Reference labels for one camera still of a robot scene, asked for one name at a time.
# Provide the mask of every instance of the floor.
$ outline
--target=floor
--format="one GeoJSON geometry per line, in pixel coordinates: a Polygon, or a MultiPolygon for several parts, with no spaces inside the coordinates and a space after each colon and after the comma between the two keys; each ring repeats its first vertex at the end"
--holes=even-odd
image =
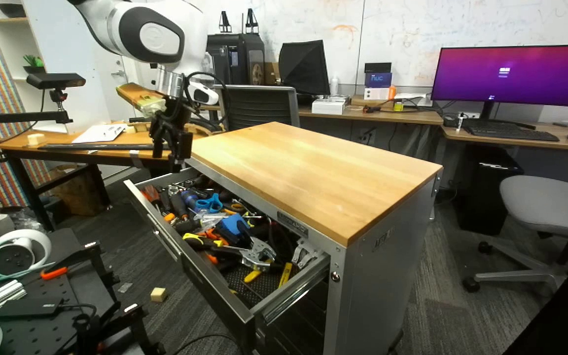
{"type": "MultiPolygon", "coordinates": [[[[77,217],[61,226],[75,228],[81,242],[99,240],[106,264],[120,278],[122,305],[140,303],[148,311],[146,327],[168,353],[207,333],[227,333],[213,309],[191,286],[179,264],[156,240],[152,226],[128,203],[122,183],[110,187],[112,209],[97,217],[77,217]],[[150,301],[152,288],[166,288],[168,299],[150,301]]],[[[501,254],[477,252],[481,234],[456,224],[452,197],[436,205],[426,234],[412,299],[404,319],[404,337],[394,353],[503,353],[550,297],[546,286],[481,286],[469,293],[461,278],[477,270],[515,268],[501,254]]],[[[552,258],[558,244],[534,242],[536,236],[507,221],[501,238],[525,240],[521,248],[552,258]]],[[[239,353],[225,337],[207,337],[181,353],[239,353]]]]}

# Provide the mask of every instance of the gray chair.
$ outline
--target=gray chair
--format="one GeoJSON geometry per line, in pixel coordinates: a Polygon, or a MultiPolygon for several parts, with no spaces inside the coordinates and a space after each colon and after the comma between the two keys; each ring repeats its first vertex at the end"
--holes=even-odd
{"type": "Polygon", "coordinates": [[[298,94],[294,86],[276,84],[225,84],[221,86],[227,130],[262,122],[300,126],[298,94]]]}
{"type": "Polygon", "coordinates": [[[548,266],[515,250],[501,238],[485,236],[479,244],[481,252],[499,250],[527,270],[473,274],[463,278],[463,288],[475,292],[481,282],[546,282],[552,290],[558,290],[566,278],[562,264],[568,258],[568,181],[513,175],[501,181],[499,191],[509,217],[536,230],[540,236],[564,238],[566,246],[558,262],[548,266]]]}

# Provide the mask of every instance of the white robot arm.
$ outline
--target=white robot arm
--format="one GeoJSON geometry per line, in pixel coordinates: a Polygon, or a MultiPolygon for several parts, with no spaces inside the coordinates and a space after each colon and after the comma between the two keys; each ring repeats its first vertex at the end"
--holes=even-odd
{"type": "MultiPolygon", "coordinates": [[[[158,90],[179,96],[179,75],[201,71],[207,21],[189,0],[69,0],[85,17],[93,37],[106,51],[144,63],[160,63],[158,90]]],[[[205,104],[217,102],[217,92],[201,82],[187,84],[189,96],[205,104]]]]}

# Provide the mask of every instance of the open drawer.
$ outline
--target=open drawer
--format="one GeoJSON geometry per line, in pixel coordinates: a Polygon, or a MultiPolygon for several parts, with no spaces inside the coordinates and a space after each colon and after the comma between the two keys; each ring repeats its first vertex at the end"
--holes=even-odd
{"type": "Polygon", "coordinates": [[[195,169],[183,169],[179,173],[168,173],[160,175],[148,181],[132,183],[124,181],[130,189],[132,197],[136,199],[136,207],[142,213],[144,219],[152,222],[152,226],[158,230],[160,242],[168,248],[168,252],[181,260],[183,270],[193,280],[193,284],[199,288],[199,292],[205,295],[205,299],[211,303],[211,307],[217,311],[217,315],[225,321],[231,333],[241,343],[243,353],[250,353],[252,349],[266,347],[270,343],[268,337],[272,333],[282,333],[278,323],[290,323],[282,321],[290,311],[296,311],[296,307],[302,307],[300,313],[308,315],[306,301],[312,299],[312,303],[319,303],[315,309],[317,315],[310,315],[314,321],[312,327],[319,323],[323,329],[325,321],[325,297],[327,297],[327,268],[329,268],[329,256],[319,252],[317,258],[314,258],[308,266],[296,268],[296,272],[290,276],[290,280],[284,286],[278,286],[278,282],[272,282],[274,276],[280,278],[280,274],[262,276],[260,292],[252,292],[250,297],[246,297],[244,292],[239,292],[239,284],[243,284],[243,276],[250,272],[248,268],[239,272],[221,272],[217,266],[213,266],[201,252],[193,250],[181,234],[164,221],[164,215],[156,205],[152,205],[146,195],[142,193],[144,185],[156,185],[166,187],[175,181],[187,181],[197,177],[199,171],[195,169]]]}

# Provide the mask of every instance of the computer monitor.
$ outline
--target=computer monitor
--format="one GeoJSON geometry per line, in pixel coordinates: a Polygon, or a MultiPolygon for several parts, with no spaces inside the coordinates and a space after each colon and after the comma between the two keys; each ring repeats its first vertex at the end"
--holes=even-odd
{"type": "Polygon", "coordinates": [[[225,84],[221,86],[227,130],[262,122],[300,126],[296,88],[280,84],[225,84]]]}
{"type": "Polygon", "coordinates": [[[442,47],[432,98],[568,106],[568,45],[442,47]]]}
{"type": "Polygon", "coordinates": [[[282,84],[294,86],[302,104],[319,94],[329,94],[321,39],[282,43],[278,65],[282,84]]]}

